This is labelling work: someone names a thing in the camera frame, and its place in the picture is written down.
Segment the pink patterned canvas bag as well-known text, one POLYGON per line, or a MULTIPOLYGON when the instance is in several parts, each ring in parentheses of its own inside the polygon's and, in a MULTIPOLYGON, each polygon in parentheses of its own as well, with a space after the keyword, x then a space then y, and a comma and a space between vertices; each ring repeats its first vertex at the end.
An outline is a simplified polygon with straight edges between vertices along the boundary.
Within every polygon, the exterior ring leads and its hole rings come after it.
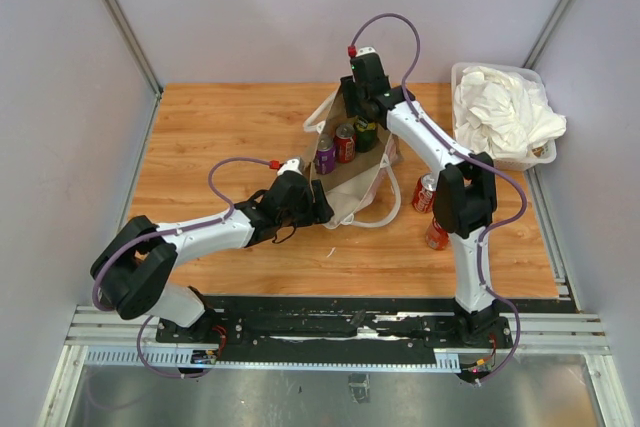
POLYGON ((302 155, 305 174, 309 179, 318 179, 322 183, 333 210, 331 219, 324 223, 328 229, 348 225, 380 228, 391 223, 401 207, 402 196, 393 171, 393 166, 402 160, 399 139, 382 128, 377 129, 376 141, 370 151, 357 153, 349 163, 336 163, 335 168, 327 174, 321 174, 317 170, 315 158, 322 138, 333 135, 340 125, 354 121, 353 117, 347 115, 343 89, 337 88, 303 123, 303 131, 310 138, 302 155), (386 180, 391 183, 394 195, 390 211, 377 221, 359 221, 356 215, 375 200, 378 188, 386 180))

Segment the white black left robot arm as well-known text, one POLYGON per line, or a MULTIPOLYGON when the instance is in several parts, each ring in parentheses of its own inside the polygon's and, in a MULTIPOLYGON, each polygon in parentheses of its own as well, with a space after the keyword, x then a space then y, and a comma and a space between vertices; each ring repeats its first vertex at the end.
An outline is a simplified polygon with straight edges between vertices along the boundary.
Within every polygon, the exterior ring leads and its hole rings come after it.
POLYGON ((282 228, 325 224, 333 215, 319 180, 286 171, 224 213, 168 224, 138 216, 94 261, 94 304, 123 320, 168 320, 190 341, 203 342, 213 333, 214 318, 193 288, 169 281, 175 268, 216 252, 275 243, 282 228))

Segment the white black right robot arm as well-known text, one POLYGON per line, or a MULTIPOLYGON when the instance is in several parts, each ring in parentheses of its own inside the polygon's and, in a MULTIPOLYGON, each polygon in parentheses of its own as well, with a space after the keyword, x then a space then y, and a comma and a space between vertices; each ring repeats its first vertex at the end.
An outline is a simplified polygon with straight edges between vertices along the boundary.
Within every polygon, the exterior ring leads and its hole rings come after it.
POLYGON ((498 319, 482 236, 497 208, 493 162, 457 145, 413 94, 393 87, 374 49, 350 46, 348 55, 351 74, 341 79, 347 112, 402 139, 437 175, 433 212, 449 234, 455 260, 453 334, 463 346, 478 346, 489 339, 498 319))

